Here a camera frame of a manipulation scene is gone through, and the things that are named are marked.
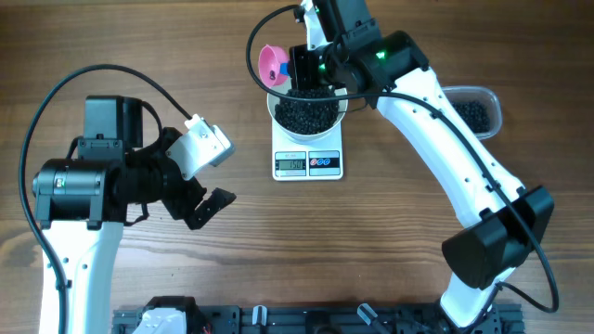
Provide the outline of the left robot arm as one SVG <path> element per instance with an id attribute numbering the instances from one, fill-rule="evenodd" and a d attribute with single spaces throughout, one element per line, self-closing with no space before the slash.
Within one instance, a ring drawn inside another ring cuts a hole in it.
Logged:
<path id="1" fill-rule="evenodd" d="M 202 228 L 232 203 L 235 194 L 208 191 L 196 179 L 205 166 L 233 154 L 231 140 L 216 125 L 193 115 L 187 131 L 159 126 L 158 138 L 143 144 L 146 101 L 125 96 L 89 96 L 77 158 L 47 161 L 34 177 L 35 219 L 57 264 L 62 283 L 44 278 L 40 330 L 105 333 L 110 326 L 111 277 L 131 204 L 161 202 L 191 230 Z"/>

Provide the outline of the pink scoop blue handle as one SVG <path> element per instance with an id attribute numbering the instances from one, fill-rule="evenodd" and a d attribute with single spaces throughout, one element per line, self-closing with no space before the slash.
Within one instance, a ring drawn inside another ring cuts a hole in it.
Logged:
<path id="1" fill-rule="evenodd" d="M 285 49 L 275 45 L 265 45 L 259 54 L 258 71 L 260 79 L 267 88 L 284 84 L 289 78 L 289 54 Z M 276 79 L 271 80 L 270 71 L 274 71 Z"/>

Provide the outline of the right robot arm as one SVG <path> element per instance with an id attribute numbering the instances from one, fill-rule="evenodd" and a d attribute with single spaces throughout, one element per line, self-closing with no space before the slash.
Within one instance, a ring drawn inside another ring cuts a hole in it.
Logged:
<path id="1" fill-rule="evenodd" d="M 511 273 L 540 253 L 554 202 L 527 189 L 486 150 L 446 98 L 429 60 L 405 32 L 383 35 L 363 1 L 304 1 L 305 61 L 298 86 L 344 85 L 390 121 L 450 200 L 461 231 L 442 245 L 452 277 L 440 306 L 458 329 L 476 327 Z"/>

